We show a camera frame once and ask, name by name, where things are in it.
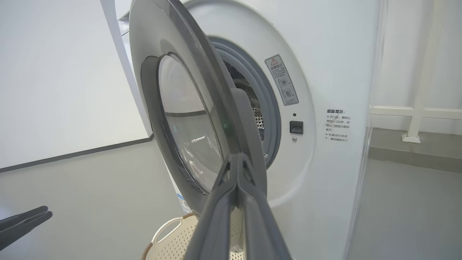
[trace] floor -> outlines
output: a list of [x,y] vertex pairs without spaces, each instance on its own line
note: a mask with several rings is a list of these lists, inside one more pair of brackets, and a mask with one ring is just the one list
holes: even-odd
[[[0,174],[0,219],[41,205],[0,259],[139,259],[183,215],[155,140]],[[369,160],[348,260],[459,260],[461,241],[462,174]]]
[[140,259],[184,215],[155,141],[0,173],[0,219],[42,205],[53,217],[0,259]]

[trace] blue and white label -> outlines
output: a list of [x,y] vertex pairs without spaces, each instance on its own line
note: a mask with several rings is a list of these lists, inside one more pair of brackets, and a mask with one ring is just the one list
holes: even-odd
[[184,200],[183,196],[181,196],[181,194],[176,194],[178,196],[178,200],[180,201],[180,204],[181,204],[181,208],[183,209],[183,212],[185,214],[189,214],[192,212],[192,210],[190,209],[190,207],[188,206],[188,203],[186,203],[186,200]]

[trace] door glass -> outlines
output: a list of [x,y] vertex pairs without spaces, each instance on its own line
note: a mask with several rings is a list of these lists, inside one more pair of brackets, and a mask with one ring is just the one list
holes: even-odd
[[194,82],[175,55],[163,56],[158,69],[165,117],[179,156],[201,188],[209,192],[222,165],[209,115]]

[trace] black trim strip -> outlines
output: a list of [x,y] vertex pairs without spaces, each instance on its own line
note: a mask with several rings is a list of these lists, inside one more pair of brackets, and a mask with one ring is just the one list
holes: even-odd
[[194,112],[186,112],[186,113],[169,113],[165,112],[165,115],[172,118],[187,118],[187,117],[194,117],[200,115],[207,115],[205,110],[201,111],[194,111]]
[[67,155],[60,155],[60,156],[46,158],[46,159],[42,159],[42,160],[38,160],[38,161],[31,161],[31,162],[27,162],[27,163],[18,164],[18,165],[8,166],[8,167],[5,167],[5,168],[0,168],[0,173],[9,172],[9,171],[13,171],[13,170],[18,170],[18,169],[22,169],[22,168],[27,168],[27,167],[31,167],[31,166],[35,166],[35,165],[39,165],[39,164],[44,164],[44,163],[49,163],[49,162],[54,162],[54,161],[60,161],[60,160],[63,160],[63,159],[70,159],[70,158],[81,156],[81,155],[89,155],[89,154],[93,154],[93,153],[97,153],[97,152],[112,150],[112,149],[125,147],[125,146],[130,146],[130,145],[134,145],[134,144],[150,142],[153,138],[154,138],[154,134],[152,134],[150,137],[144,138],[144,139],[139,139],[139,140],[134,140],[134,141],[129,141],[129,142],[123,142],[123,143],[117,143],[117,144],[108,145],[108,146],[104,146],[104,147],[98,147],[98,148],[94,148],[94,149],[90,149],[90,150],[75,152],[75,153],[71,153],[71,154],[67,154]]

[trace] front-loading washing machine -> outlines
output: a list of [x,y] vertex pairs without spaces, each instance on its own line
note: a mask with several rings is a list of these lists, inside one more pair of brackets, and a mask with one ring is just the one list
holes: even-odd
[[135,78],[185,212],[200,216],[228,154],[262,156],[254,167],[292,257],[345,258],[378,14],[359,0],[132,2]]

